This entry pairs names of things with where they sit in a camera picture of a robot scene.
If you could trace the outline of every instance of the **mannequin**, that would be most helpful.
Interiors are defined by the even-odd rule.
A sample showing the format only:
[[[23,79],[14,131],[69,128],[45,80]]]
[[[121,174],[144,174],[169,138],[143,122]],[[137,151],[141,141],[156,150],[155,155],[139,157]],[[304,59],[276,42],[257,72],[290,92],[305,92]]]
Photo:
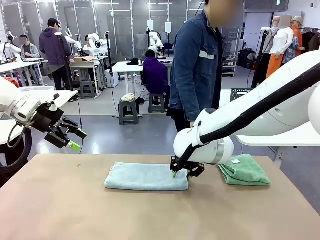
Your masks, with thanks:
[[[284,28],[280,29],[273,39],[273,46],[270,50],[271,58],[266,78],[270,77],[281,67],[284,53],[293,42],[294,31],[291,29],[291,21],[292,17],[290,15],[281,16],[281,25]]]
[[[292,20],[292,30],[293,30],[293,37],[297,37],[298,38],[298,42],[299,42],[299,47],[296,50],[296,57],[301,55],[301,51],[304,51],[305,48],[302,47],[303,44],[303,38],[302,38],[302,33],[299,30],[299,27],[302,26],[302,17],[301,16],[295,16]]]
[[[270,50],[274,45],[274,37],[280,29],[279,23],[280,16],[275,16],[272,20],[272,28],[270,28],[270,30],[268,31],[269,34],[265,39],[262,50],[262,58],[260,63],[258,64],[258,68],[256,69],[255,76],[253,77],[251,88],[256,88],[258,84],[263,83],[267,78],[267,71],[271,57]]]

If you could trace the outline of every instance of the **orange pants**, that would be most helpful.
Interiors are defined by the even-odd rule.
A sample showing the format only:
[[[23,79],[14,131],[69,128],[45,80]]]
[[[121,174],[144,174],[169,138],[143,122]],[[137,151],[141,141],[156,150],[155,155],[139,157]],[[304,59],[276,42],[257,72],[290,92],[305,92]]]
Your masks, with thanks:
[[[281,54],[278,59],[276,59],[275,54],[271,54],[268,72],[266,73],[266,78],[270,77],[272,74],[275,73],[279,68],[281,68],[282,60],[284,59],[284,55]]]

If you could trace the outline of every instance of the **purple jacket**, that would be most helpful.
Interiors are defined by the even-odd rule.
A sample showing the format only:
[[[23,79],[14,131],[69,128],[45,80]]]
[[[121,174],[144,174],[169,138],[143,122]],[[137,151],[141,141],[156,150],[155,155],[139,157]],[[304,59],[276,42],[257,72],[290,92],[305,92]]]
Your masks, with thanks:
[[[55,35],[58,31],[52,27],[48,27],[44,30],[39,38],[39,49],[48,58],[49,65],[63,66],[64,65],[64,52],[61,48],[58,36]],[[67,57],[71,56],[71,50],[67,43],[67,40],[63,36],[63,47]]]
[[[147,57],[143,63],[146,89],[152,94],[163,94],[168,85],[166,66],[155,57]]]

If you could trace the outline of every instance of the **towel tag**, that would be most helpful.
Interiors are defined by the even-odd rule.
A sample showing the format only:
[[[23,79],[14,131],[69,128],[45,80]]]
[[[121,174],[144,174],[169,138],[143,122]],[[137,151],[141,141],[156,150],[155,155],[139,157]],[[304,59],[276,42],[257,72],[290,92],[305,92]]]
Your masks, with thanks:
[[[231,162],[233,162],[233,164],[239,164],[239,163],[241,163],[238,159],[231,160]]]

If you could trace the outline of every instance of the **stool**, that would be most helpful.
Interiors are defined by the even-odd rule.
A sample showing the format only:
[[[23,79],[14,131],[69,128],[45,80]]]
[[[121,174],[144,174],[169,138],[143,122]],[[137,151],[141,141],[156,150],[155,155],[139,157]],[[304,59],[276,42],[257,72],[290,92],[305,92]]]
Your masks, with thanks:
[[[154,106],[153,101],[154,97],[159,97],[160,98],[160,106]],[[150,93],[150,98],[149,98],[149,110],[148,112],[151,113],[165,113],[165,96],[163,94],[154,94]]]
[[[126,107],[131,108],[133,116],[125,116],[124,110]],[[139,123],[139,116],[138,116],[138,112],[137,112],[136,101],[133,101],[133,102],[120,101],[120,104],[119,104],[119,124],[124,125],[125,123],[126,124],[134,124],[134,125]]]
[[[94,86],[92,85],[91,80],[80,81],[80,97],[81,99],[85,99],[87,97],[91,97],[92,99],[96,96]]]

